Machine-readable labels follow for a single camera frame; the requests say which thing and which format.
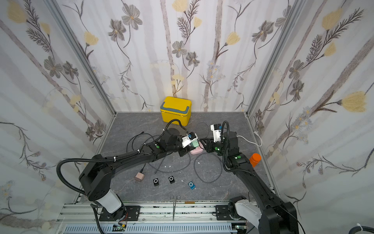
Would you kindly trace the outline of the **green USB wall charger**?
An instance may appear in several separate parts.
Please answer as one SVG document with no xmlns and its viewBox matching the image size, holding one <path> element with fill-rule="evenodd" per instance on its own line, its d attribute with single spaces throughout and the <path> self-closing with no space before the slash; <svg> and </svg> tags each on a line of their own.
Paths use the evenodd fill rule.
<svg viewBox="0 0 374 234">
<path fill-rule="evenodd" d="M 199 145 L 198 139 L 195 138 L 194 140 L 192 140 L 191 143 L 190 143 L 190 146 L 195 147 L 195 148 L 199 148 L 200 145 Z"/>
</svg>

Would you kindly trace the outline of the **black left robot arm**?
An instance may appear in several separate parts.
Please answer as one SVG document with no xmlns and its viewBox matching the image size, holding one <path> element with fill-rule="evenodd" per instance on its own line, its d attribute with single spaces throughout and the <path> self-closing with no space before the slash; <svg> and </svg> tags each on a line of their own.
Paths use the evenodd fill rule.
<svg viewBox="0 0 374 234">
<path fill-rule="evenodd" d="M 151 163 L 164 158 L 169 153 L 184 156 L 194 149 L 197 135 L 186 131 L 176 135 L 167 126 L 162 134 L 139 149 L 111 158 L 95 155 L 91 159 L 71 158 L 60 161 L 56 166 L 56 173 L 60 181 L 68 188 L 83 194 L 92 202 L 92 207 L 100 206 L 108 214 L 110 221 L 122 221 L 128 212 L 119 196 L 111 189 L 111 180 L 116 174 L 135 166 Z M 70 162 L 85 162 L 85 169 L 79 176 L 82 188 L 69 183 L 63 176 L 61 168 Z"/>
</svg>

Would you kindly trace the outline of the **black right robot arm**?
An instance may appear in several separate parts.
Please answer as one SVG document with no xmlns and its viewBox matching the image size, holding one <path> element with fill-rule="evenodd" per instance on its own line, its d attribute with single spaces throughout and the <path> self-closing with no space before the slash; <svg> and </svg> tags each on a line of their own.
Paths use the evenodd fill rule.
<svg viewBox="0 0 374 234">
<path fill-rule="evenodd" d="M 256 201 L 236 197 L 230 200 L 230 215 L 233 219 L 244 218 L 260 234 L 297 234 L 299 221 L 291 202 L 278 197 L 254 170 L 250 160 L 240 152 L 236 132 L 230 130 L 229 122 L 211 125 L 213 136 L 201 139 L 208 153 L 222 157 L 223 169 L 237 176 Z"/>
</svg>

